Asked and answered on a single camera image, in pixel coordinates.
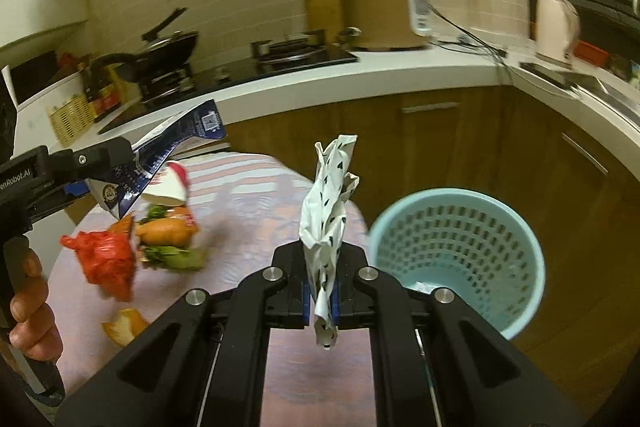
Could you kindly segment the person's left hand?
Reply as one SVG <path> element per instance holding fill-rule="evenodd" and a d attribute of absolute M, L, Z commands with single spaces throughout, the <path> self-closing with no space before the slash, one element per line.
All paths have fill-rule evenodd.
<path fill-rule="evenodd" d="M 27 358 L 55 363 L 62 355 L 63 341 L 47 304 L 49 285 L 43 277 L 40 259 L 30 248 L 22 267 L 26 280 L 11 301 L 16 325 L 9 333 L 10 343 Z"/>

